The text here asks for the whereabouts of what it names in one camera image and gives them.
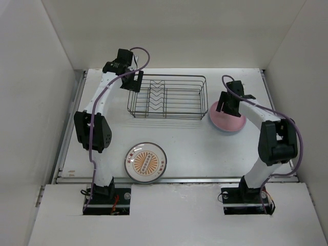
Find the pink plate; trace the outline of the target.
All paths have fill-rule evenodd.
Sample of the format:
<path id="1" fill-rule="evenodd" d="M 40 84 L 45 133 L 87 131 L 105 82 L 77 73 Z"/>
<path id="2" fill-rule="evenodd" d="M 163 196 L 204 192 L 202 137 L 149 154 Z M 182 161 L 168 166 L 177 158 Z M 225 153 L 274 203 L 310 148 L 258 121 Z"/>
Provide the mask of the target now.
<path id="1" fill-rule="evenodd" d="M 224 112 L 217 112 L 217 104 L 218 101 L 215 101 L 209 110 L 210 120 L 215 127 L 226 132 L 237 132 L 246 125 L 247 119 L 245 116 L 236 117 Z"/>

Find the blue plate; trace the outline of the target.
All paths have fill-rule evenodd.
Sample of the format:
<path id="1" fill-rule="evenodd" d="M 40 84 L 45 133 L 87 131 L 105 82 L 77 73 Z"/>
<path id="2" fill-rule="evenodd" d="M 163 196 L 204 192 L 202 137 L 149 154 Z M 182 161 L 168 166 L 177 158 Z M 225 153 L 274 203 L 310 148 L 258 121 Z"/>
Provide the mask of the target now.
<path id="1" fill-rule="evenodd" d="M 243 117 L 210 118 L 213 126 L 223 132 L 235 133 L 244 128 L 247 119 Z"/>

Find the grey wire dish rack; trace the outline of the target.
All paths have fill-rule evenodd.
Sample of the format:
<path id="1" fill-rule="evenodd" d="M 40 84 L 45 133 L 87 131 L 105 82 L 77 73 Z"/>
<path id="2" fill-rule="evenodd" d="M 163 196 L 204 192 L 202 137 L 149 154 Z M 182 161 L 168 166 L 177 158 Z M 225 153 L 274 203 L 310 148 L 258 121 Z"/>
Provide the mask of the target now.
<path id="1" fill-rule="evenodd" d="M 206 78 L 144 74 L 140 91 L 129 93 L 127 110 L 135 118 L 202 120 L 208 112 Z"/>

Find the white plate orange sunburst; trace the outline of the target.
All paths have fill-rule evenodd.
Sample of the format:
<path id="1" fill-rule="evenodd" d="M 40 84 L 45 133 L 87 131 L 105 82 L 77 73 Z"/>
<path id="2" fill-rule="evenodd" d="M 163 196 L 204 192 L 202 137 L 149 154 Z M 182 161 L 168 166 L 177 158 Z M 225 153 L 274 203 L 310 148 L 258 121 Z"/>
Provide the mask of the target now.
<path id="1" fill-rule="evenodd" d="M 133 181 L 150 184 L 163 176 L 167 163 L 167 155 L 159 145 L 141 142 L 127 152 L 124 167 Z"/>

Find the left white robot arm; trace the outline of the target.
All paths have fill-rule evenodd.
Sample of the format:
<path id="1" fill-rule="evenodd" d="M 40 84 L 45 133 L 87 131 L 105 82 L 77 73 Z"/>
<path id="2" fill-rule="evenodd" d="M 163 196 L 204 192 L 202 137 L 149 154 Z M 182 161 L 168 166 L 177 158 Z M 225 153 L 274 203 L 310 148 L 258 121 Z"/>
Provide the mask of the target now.
<path id="1" fill-rule="evenodd" d="M 74 114 L 77 140 L 88 151 L 89 162 L 93 165 L 88 196 L 97 196 L 103 203 L 110 203 L 115 196 L 115 184 L 109 165 L 96 159 L 112 140 L 106 114 L 119 89 L 140 91 L 143 68 L 149 61 L 149 52 L 144 48 L 119 49 L 117 57 L 104 65 L 99 85 L 88 105 Z"/>

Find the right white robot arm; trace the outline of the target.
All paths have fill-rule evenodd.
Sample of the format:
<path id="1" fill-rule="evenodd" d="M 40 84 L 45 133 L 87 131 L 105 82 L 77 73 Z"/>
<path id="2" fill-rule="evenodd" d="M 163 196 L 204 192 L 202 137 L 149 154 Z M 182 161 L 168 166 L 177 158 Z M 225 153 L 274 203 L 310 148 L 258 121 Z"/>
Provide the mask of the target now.
<path id="1" fill-rule="evenodd" d="M 246 95 L 241 81 L 231 80 L 220 95 L 217 112 L 245 116 L 260 131 L 258 159 L 251 170 L 242 176 L 237 189 L 238 198 L 248 202 L 259 196 L 265 183 L 272 177 L 291 176 L 278 173 L 282 165 L 301 156 L 301 136 L 295 123 L 286 115 L 262 106 L 253 95 Z"/>

